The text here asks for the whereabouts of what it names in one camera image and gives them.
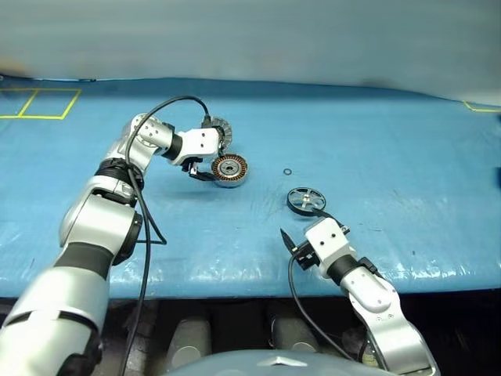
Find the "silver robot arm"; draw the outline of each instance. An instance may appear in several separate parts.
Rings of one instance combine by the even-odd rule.
[[[59,229],[62,251],[56,262],[29,285],[5,319],[0,374],[89,375],[100,361],[110,267],[130,257],[142,226],[124,152],[143,116],[124,127],[64,217]],[[216,157],[221,138],[221,130],[211,127],[176,134],[171,125],[151,117],[130,151],[138,186],[142,189],[155,154],[188,167],[185,170],[197,177],[196,163]]]
[[[439,376],[423,336],[404,317],[395,288],[367,258],[356,260],[345,236],[349,228],[322,213],[325,218],[305,230],[307,240],[298,246],[282,231],[297,262],[303,269],[316,264],[324,278],[341,287],[364,323],[382,368],[394,374]]]

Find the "yellow tape line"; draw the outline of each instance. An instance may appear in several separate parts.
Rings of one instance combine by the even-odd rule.
[[[466,100],[463,101],[463,104],[468,108],[468,110],[472,110],[473,112],[489,112],[489,113],[501,113],[501,108],[478,108],[471,106]]]
[[[81,94],[81,89],[48,89],[48,88],[9,88],[0,89],[0,92],[33,92],[30,98],[23,105],[18,115],[0,115],[0,119],[38,119],[38,120],[63,120],[71,110],[71,107],[77,102]],[[24,113],[33,102],[35,96],[39,92],[75,92],[75,95],[67,105],[66,109],[61,115],[25,115]]]

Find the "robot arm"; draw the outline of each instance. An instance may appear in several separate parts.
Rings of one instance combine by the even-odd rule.
[[[89,375],[99,362],[110,267],[130,257],[142,227],[124,153],[144,116],[134,117],[108,150],[61,223],[58,259],[31,283],[5,319],[0,374]],[[216,157],[221,139],[218,128],[176,134],[174,127],[151,117],[132,140],[135,182],[143,188],[153,155],[188,166],[190,175],[196,175],[194,164]]]
[[[297,247],[282,231],[284,242],[303,269],[316,264],[350,299],[367,329],[382,368],[395,374],[437,376],[437,364],[420,332],[404,317],[395,288],[367,259],[356,252],[345,234],[349,228],[330,215],[305,230],[307,240]]]

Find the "blue table surface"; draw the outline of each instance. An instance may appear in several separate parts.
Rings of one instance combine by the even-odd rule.
[[[110,144],[134,115],[181,94],[202,97],[233,126],[249,163],[229,190],[190,179],[156,158],[145,196],[168,246],[154,246],[149,298],[287,296],[279,228],[304,240],[311,219],[287,192],[321,191],[401,293],[501,286],[501,122],[462,103],[389,89],[162,79],[51,82],[5,79],[0,89],[78,88],[63,121],[0,120],[0,296],[16,297],[59,254],[58,227]],[[0,91],[0,114],[26,98]],[[63,112],[44,92],[29,111]],[[158,117],[196,128],[200,108],[177,103]],[[284,175],[289,168],[292,175]],[[134,298],[144,247],[114,267],[112,298]],[[339,295],[313,267],[295,269],[302,295]]]

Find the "white wall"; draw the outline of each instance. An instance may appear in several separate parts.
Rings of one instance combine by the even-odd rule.
[[[501,0],[0,0],[0,72],[382,85],[501,104]]]

